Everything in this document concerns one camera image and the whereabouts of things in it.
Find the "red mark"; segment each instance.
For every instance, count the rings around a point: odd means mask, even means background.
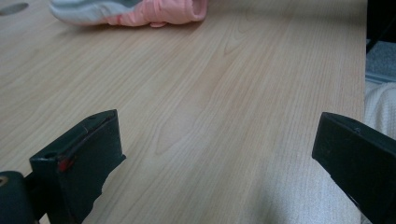
[[[66,171],[70,166],[72,166],[74,160],[64,159],[58,163],[58,168],[61,172]]]

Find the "wood grain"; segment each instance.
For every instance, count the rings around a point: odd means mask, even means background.
[[[26,2],[0,17],[0,170],[115,108],[128,159],[85,223],[359,223],[310,153],[322,111],[362,119],[366,1],[211,0],[161,29]]]

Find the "pink sneaker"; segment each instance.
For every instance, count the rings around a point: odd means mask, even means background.
[[[51,0],[51,13],[75,25],[161,27],[166,23],[202,21],[207,0]]]

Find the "black plastic object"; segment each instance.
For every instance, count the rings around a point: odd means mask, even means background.
[[[341,115],[323,113],[312,157],[374,224],[396,223],[396,141]]]
[[[7,179],[0,186],[0,223],[31,224],[45,213],[51,223],[81,223],[123,160],[117,111],[84,119],[37,152],[30,159],[33,172],[24,179],[16,172],[0,173]],[[20,212],[3,210],[7,206]],[[14,221],[25,214],[27,221]]]

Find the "shoe sole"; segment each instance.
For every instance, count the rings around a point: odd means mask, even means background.
[[[107,17],[131,12],[134,6],[127,7],[116,2],[97,2],[80,7],[59,7],[51,4],[49,10],[60,21],[75,25],[95,25],[107,23]]]

